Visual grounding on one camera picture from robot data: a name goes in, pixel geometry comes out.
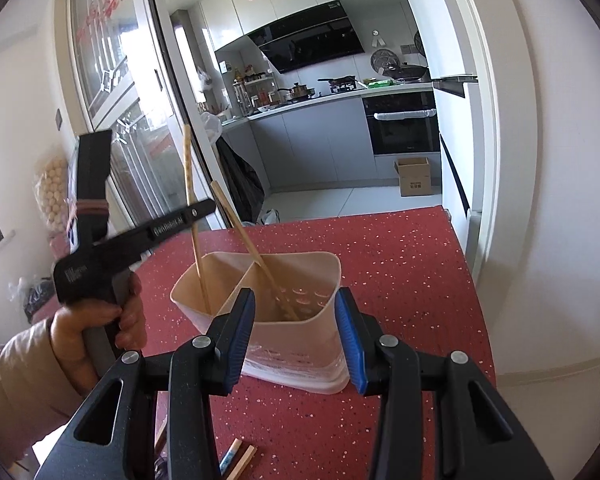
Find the beige sleeved left forearm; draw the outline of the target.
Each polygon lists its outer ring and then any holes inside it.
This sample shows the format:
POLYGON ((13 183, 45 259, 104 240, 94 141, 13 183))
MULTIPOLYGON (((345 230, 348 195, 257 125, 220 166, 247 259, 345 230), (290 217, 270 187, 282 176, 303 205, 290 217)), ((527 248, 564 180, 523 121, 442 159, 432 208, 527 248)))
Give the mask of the beige sleeved left forearm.
POLYGON ((48 318, 0 344, 0 479, 84 400, 54 355, 48 318))

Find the person's left hand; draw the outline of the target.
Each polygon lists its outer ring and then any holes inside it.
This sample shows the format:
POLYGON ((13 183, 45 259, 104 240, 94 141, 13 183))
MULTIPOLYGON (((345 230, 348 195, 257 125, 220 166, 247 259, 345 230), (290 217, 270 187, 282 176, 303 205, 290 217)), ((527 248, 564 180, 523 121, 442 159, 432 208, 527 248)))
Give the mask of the person's left hand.
POLYGON ((87 299, 72 307, 62 307, 50 326, 50 343, 68 381, 81 396, 86 396, 99 378, 88 355, 83 333, 89 328, 105 327, 119 321, 120 332, 114 345, 121 350, 140 351, 147 344, 146 318, 140 292, 140 278, 129 278, 130 296, 123 307, 98 299, 87 299))

